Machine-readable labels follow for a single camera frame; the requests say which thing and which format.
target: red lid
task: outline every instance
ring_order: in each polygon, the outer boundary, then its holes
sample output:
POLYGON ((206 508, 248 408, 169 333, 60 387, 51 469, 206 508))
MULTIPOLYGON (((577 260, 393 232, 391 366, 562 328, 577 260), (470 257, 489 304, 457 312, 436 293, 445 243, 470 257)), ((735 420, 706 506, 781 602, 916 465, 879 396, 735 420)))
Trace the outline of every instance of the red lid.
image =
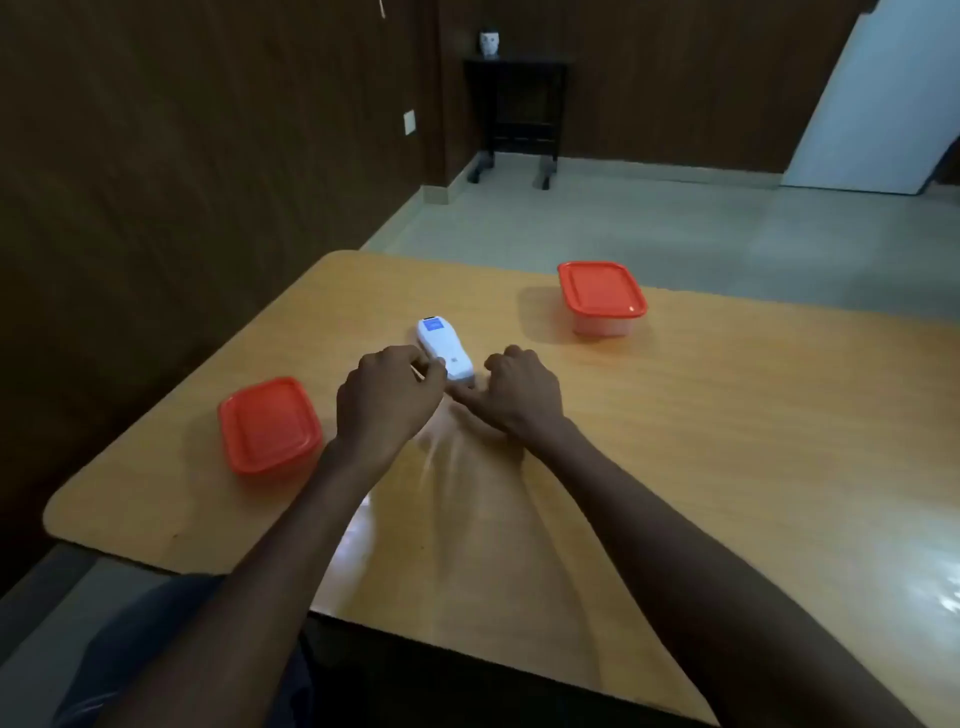
POLYGON ((557 272, 566 304, 580 316, 635 319, 647 312, 640 287, 619 263, 571 260, 558 265, 557 272))
POLYGON ((227 460, 242 475, 265 473, 320 444, 320 421, 291 376, 241 389, 220 404, 227 460))

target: forearm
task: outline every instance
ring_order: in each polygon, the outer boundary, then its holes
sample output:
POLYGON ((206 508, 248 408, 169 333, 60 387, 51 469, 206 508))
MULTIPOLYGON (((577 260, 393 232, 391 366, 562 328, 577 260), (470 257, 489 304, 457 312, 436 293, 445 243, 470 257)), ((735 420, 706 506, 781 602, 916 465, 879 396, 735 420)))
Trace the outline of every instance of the forearm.
POLYGON ((583 510, 644 615, 722 723, 919 725, 783 591, 622 471, 569 421, 533 435, 529 447, 583 510))
POLYGON ((327 446, 296 500, 98 725, 263 724, 330 559, 384 470, 358 454, 327 446))

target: remote control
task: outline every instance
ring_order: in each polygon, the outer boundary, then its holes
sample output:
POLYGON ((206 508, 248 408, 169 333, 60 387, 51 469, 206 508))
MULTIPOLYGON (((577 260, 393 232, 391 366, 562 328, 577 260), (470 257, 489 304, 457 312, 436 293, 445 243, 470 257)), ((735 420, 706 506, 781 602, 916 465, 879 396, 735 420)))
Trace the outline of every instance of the remote control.
POLYGON ((429 316, 417 323, 417 338, 423 350, 446 362, 446 378, 464 384, 473 383, 473 364, 460 343, 460 337, 446 319, 429 316))

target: person's left hand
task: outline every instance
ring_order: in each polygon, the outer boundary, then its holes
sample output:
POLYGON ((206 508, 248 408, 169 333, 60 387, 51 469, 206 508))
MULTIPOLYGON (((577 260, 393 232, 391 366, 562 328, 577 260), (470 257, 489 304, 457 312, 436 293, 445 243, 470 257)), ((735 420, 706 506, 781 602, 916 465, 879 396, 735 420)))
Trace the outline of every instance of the person's left hand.
POLYGON ((337 392, 337 439, 389 464, 444 397, 446 366, 414 346, 365 354, 337 392), (419 381, 411 369, 425 373, 419 381))

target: white cup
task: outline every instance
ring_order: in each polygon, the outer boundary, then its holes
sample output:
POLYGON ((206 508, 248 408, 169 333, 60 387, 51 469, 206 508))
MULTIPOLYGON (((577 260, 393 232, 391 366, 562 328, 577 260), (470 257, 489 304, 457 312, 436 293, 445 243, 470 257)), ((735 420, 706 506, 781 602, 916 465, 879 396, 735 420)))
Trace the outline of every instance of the white cup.
POLYGON ((485 59, 496 57, 496 52, 500 48, 500 33, 481 33, 480 50, 485 59))

